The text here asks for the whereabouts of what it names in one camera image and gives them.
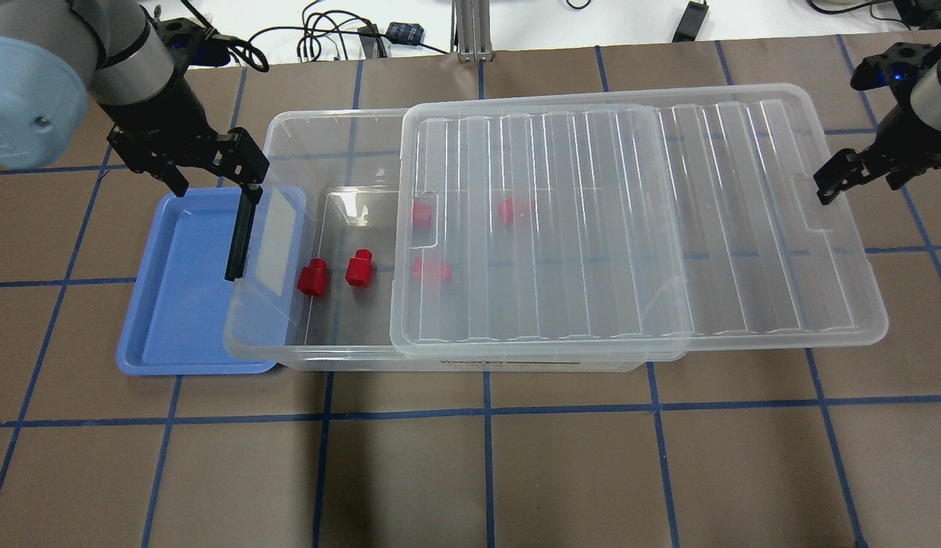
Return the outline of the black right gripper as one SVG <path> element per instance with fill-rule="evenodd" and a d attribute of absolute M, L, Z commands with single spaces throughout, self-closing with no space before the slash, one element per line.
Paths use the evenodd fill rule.
<path fill-rule="evenodd" d="M 815 171 L 815 197 L 821 205 L 877 178 L 900 190 L 926 171 L 941 170 L 941 42 L 898 42 L 867 56 L 850 86 L 858 91 L 886 88 L 895 106 L 879 123 L 870 146 L 863 151 L 842 148 Z"/>

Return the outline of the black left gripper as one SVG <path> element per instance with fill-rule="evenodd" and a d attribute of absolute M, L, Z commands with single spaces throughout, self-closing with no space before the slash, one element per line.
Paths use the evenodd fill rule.
<path fill-rule="evenodd" d="M 252 205 L 261 201 L 268 158 L 247 129 L 216 134 L 185 74 L 207 28 L 185 18 L 147 21 L 140 37 L 107 66 L 107 136 L 134 173 L 147 171 L 183 196 L 181 167 L 212 170 L 235 183 Z"/>

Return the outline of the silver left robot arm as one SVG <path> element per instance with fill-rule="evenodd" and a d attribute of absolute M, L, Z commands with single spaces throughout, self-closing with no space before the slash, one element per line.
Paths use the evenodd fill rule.
<path fill-rule="evenodd" d="M 231 59 L 267 72 L 264 53 L 202 15 L 166 20 L 135 1 L 0 1 L 0 167 L 38 169 L 66 153 L 94 100 L 127 169 L 184 196 L 184 167 L 262 195 L 269 161 L 245 129 L 219 134 L 186 79 Z"/>

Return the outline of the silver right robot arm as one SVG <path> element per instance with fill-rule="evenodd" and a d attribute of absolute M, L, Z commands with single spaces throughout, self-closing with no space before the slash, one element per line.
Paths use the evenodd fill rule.
<path fill-rule="evenodd" d="M 887 88 L 895 106 L 862 151 L 843 148 L 814 173 L 818 201 L 831 204 L 842 192 L 884 178 L 901 190 L 929 170 L 941 170 L 941 42 L 897 42 L 867 56 L 850 77 L 856 91 Z"/>

